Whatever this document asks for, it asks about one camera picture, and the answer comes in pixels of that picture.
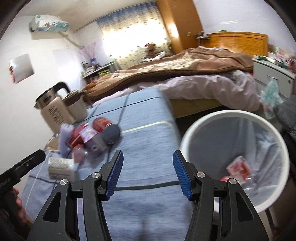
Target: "cabinet drawer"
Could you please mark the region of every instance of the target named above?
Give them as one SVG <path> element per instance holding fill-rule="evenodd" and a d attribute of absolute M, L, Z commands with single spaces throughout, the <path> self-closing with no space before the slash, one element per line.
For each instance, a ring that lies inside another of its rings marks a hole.
<path fill-rule="evenodd" d="M 271 80 L 269 76 L 278 80 L 279 92 L 289 98 L 292 94 L 294 80 L 276 69 L 254 62 L 254 79 L 267 85 Z"/>

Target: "headboard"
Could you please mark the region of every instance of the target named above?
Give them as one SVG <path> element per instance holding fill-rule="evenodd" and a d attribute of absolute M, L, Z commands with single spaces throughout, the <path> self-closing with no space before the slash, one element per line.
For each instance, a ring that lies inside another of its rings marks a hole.
<path fill-rule="evenodd" d="M 223 47 L 235 53 L 267 56 L 268 36 L 249 32 L 222 32 L 209 35 L 210 39 L 201 40 L 207 48 Z"/>

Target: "wooden wardrobe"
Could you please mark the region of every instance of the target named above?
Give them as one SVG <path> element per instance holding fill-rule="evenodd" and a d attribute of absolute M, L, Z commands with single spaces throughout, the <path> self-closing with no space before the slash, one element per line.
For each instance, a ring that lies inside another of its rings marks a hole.
<path fill-rule="evenodd" d="M 164 24 L 172 40 L 174 54 L 198 47 L 195 35 L 202 31 L 192 0 L 157 0 Z"/>

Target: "floor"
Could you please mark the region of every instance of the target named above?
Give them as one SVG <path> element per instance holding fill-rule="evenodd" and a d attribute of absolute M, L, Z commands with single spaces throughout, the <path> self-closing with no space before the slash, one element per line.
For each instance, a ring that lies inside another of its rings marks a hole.
<path fill-rule="evenodd" d="M 216 107 L 211 110 L 206 110 L 200 113 L 196 113 L 190 116 L 176 119 L 181 136 L 183 136 L 186 130 L 199 118 L 216 111 L 229 110 L 225 106 Z M 265 118 L 263 109 L 254 112 L 255 114 Z M 269 120 L 269 122 L 280 131 L 281 125 L 277 119 Z M 281 230 L 290 222 L 292 217 L 296 213 L 296 185 L 291 178 L 288 179 L 287 185 L 279 197 L 279 199 L 269 208 L 274 224 L 279 228 L 278 231 L 272 231 L 270 228 L 267 216 L 265 212 L 259 213 L 259 216 L 264 224 L 267 231 L 269 240 L 275 240 L 276 236 Z"/>

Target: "nightstand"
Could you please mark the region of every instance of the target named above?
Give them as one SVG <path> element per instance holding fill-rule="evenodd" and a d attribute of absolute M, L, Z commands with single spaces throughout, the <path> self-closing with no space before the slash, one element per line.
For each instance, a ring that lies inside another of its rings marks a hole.
<path fill-rule="evenodd" d="M 258 93 L 274 78 L 278 81 L 279 93 L 282 99 L 289 98 L 293 93 L 295 74 L 268 61 L 253 59 L 254 79 Z"/>

